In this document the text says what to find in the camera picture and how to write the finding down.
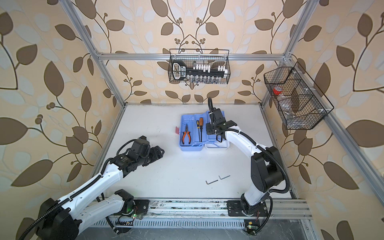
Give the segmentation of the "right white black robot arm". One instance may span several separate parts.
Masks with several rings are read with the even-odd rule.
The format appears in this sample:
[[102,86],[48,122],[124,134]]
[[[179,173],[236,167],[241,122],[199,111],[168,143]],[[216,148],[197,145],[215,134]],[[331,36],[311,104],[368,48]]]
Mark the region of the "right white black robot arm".
[[272,193],[286,194],[290,191],[291,183],[282,163],[279,150],[272,146],[266,147],[243,132],[234,121],[227,121],[219,108],[213,106],[213,100],[208,98],[210,122],[206,124],[207,134],[216,135],[222,140],[235,145],[251,160],[250,188],[241,195],[240,206],[242,214],[252,217],[264,206],[266,200],[270,207],[265,220],[259,225],[246,226],[248,235],[256,236],[266,225],[272,215]]

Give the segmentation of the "orange handled pliers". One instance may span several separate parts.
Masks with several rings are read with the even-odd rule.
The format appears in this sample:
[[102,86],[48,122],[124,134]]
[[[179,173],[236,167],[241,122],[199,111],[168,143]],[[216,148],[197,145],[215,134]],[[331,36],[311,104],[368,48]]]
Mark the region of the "orange handled pliers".
[[185,144],[188,144],[190,145],[192,142],[192,138],[191,138],[191,134],[190,134],[190,131],[189,131],[189,125],[186,124],[185,125],[185,129],[183,131],[183,135],[182,135],[182,144],[185,145]]

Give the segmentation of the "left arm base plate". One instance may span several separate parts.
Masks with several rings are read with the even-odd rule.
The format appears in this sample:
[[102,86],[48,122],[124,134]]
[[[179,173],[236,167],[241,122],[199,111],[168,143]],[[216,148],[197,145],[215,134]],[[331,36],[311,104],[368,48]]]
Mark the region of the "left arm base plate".
[[149,200],[129,200],[123,205],[122,210],[118,213],[119,215],[133,217],[136,215],[145,215],[149,209]]

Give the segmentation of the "orange wooden handled screwdriver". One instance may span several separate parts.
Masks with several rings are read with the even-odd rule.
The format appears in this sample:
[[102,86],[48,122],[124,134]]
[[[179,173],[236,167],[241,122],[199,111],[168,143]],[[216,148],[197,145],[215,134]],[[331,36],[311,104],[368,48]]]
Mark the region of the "orange wooden handled screwdriver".
[[204,119],[199,119],[199,129],[200,129],[200,142],[203,141],[203,127],[204,127]]

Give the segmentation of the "yellow black handled screwdriver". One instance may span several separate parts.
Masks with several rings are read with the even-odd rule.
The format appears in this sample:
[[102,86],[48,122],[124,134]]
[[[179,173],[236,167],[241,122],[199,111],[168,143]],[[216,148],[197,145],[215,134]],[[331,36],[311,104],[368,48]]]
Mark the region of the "yellow black handled screwdriver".
[[201,142],[201,134],[200,134],[201,131],[200,131],[200,129],[201,129],[200,121],[197,120],[197,133],[198,133],[199,142]]

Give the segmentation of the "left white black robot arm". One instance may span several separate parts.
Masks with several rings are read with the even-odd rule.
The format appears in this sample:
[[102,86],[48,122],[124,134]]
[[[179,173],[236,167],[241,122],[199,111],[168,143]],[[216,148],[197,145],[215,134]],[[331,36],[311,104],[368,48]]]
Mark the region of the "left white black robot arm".
[[26,239],[29,233],[42,240],[74,240],[89,226],[103,218],[118,213],[133,200],[125,190],[118,190],[111,197],[91,205],[105,190],[134,172],[161,159],[165,151],[151,147],[145,136],[122,145],[116,156],[105,161],[100,172],[73,192],[54,201],[49,198],[40,207],[38,218],[19,236]]

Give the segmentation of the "white blue plastic toolbox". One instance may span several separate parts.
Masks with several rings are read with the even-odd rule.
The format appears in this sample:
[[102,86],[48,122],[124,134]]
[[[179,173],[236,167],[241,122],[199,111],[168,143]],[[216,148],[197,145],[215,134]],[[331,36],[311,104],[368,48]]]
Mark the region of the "white blue plastic toolbox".
[[[197,120],[200,118],[204,119],[203,127],[203,141],[199,142],[198,133],[197,133]],[[227,140],[222,140],[217,135],[207,135],[206,124],[209,123],[209,112],[206,111],[203,114],[192,114],[192,115],[182,115],[181,124],[180,124],[180,140],[179,147],[183,152],[197,152],[201,151],[203,148],[206,149],[228,149],[230,143]],[[189,131],[191,134],[192,142],[190,145],[182,144],[182,135],[185,129],[185,125],[189,125]]]

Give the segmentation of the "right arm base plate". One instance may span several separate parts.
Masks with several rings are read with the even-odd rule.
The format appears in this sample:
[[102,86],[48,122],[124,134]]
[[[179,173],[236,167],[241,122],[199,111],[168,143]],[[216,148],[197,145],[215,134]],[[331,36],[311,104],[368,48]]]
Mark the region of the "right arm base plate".
[[259,203],[249,206],[246,201],[231,200],[227,201],[228,215],[230,217],[266,217],[268,210],[266,203]]

